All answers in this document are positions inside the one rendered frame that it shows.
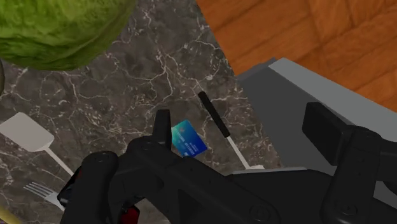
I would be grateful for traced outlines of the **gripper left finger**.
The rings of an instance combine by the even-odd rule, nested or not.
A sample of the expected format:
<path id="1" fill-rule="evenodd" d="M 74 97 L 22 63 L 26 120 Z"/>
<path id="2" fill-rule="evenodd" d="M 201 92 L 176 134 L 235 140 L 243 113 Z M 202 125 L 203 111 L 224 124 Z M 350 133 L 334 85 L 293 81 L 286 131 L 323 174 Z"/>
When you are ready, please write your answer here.
<path id="1" fill-rule="evenodd" d="M 171 224 L 280 224 L 277 210 L 191 157 L 171 150 L 171 116 L 156 113 L 153 133 L 117 156 L 87 156 L 60 224 L 119 224 L 124 207 L 150 201 Z"/>

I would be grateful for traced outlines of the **silver fork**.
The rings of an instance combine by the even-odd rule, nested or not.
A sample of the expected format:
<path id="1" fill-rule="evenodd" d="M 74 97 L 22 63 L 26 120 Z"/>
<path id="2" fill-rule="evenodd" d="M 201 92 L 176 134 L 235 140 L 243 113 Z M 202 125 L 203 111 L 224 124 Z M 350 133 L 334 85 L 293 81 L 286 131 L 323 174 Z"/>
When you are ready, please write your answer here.
<path id="1" fill-rule="evenodd" d="M 42 197 L 47 202 L 57 206 L 61 211 L 64 211 L 64 206 L 57 199 L 58 193 L 53 191 L 52 189 L 47 188 L 46 186 L 40 185 L 35 182 L 31 182 L 23 187 L 23 189 L 30 191 L 31 193 Z"/>

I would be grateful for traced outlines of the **grey robot stand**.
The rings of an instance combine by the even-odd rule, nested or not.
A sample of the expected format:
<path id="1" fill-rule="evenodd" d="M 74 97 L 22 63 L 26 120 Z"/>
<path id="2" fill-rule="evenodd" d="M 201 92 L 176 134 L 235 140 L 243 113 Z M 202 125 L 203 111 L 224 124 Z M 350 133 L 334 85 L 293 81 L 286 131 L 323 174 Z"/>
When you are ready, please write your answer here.
<path id="1" fill-rule="evenodd" d="M 308 102 L 321 102 L 345 123 L 397 142 L 396 112 L 288 59 L 270 59 L 237 79 L 286 167 L 335 172 L 302 132 Z"/>

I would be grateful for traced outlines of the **red small object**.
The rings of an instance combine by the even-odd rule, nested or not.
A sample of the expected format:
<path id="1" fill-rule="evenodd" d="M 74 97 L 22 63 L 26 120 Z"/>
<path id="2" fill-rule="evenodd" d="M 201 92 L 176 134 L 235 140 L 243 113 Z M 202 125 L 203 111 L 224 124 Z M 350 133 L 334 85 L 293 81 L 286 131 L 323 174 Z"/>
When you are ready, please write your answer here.
<path id="1" fill-rule="evenodd" d="M 136 206 L 123 208 L 119 219 L 119 224 L 137 224 L 140 210 Z"/>

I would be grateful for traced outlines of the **green lettuce head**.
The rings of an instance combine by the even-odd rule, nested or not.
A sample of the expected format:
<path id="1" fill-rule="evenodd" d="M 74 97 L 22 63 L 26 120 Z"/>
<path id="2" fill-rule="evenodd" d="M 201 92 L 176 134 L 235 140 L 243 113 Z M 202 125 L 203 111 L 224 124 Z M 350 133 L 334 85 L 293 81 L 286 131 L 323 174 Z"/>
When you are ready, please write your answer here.
<path id="1" fill-rule="evenodd" d="M 0 59 L 67 71 L 105 52 L 137 0 L 0 0 Z"/>

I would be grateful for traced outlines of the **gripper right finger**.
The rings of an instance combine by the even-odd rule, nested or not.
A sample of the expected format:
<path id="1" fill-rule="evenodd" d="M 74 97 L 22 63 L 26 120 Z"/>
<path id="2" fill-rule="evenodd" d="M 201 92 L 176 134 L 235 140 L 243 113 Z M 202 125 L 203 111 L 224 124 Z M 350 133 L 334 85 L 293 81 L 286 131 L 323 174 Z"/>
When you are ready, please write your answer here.
<path id="1" fill-rule="evenodd" d="M 397 195 L 397 142 L 346 124 L 320 102 L 307 103 L 302 131 L 337 168 L 320 208 L 324 224 L 397 224 L 397 209 L 373 197 L 378 181 Z"/>

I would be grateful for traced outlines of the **yellow curved object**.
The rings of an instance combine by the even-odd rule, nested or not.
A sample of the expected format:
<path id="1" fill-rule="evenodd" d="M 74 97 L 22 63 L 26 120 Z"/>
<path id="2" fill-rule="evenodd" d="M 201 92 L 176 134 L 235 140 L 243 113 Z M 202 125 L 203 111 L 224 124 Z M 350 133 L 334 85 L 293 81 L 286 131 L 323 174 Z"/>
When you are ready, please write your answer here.
<path id="1" fill-rule="evenodd" d="M 14 214 L 0 206 L 0 224 L 22 224 L 22 222 Z"/>

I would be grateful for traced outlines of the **white spatula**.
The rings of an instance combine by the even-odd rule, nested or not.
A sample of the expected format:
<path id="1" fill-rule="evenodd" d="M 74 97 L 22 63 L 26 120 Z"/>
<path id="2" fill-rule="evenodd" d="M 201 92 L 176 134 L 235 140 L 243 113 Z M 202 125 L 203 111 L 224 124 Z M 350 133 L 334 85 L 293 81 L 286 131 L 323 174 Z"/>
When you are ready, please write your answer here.
<path id="1" fill-rule="evenodd" d="M 31 117 L 19 112 L 0 124 L 0 133 L 29 152 L 45 151 L 70 176 L 74 172 L 50 149 L 54 135 Z"/>

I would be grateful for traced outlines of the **black handled white utensil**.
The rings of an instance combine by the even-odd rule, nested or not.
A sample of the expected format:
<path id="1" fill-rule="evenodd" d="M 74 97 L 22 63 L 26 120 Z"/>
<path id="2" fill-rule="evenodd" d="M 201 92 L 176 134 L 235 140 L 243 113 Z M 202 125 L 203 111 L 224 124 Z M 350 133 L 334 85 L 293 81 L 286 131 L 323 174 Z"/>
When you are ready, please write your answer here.
<path id="1" fill-rule="evenodd" d="M 229 142 L 230 146 L 233 148 L 235 154 L 238 156 L 240 162 L 244 166 L 245 169 L 264 169 L 262 165 L 249 165 L 247 160 L 244 158 L 243 154 L 238 149 L 237 145 L 234 143 L 231 134 L 226 127 L 225 123 L 223 122 L 222 118 L 220 117 L 219 113 L 217 112 L 216 108 L 212 104 L 211 100 L 208 98 L 207 94 L 204 91 L 198 93 L 198 97 L 202 102 L 203 106 L 210 114 L 211 118 L 215 122 L 216 126 L 218 127 L 219 131 L 223 134 L 224 138 Z"/>

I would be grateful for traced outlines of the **blue plastic card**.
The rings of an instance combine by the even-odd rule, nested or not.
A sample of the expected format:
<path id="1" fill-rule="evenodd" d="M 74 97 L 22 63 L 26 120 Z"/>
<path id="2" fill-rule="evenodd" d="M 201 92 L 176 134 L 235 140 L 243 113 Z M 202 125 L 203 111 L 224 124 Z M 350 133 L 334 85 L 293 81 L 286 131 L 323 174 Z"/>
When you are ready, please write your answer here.
<path id="1" fill-rule="evenodd" d="M 183 120 L 171 128 L 172 143 L 182 157 L 195 157 L 204 152 L 207 146 L 188 120 Z"/>

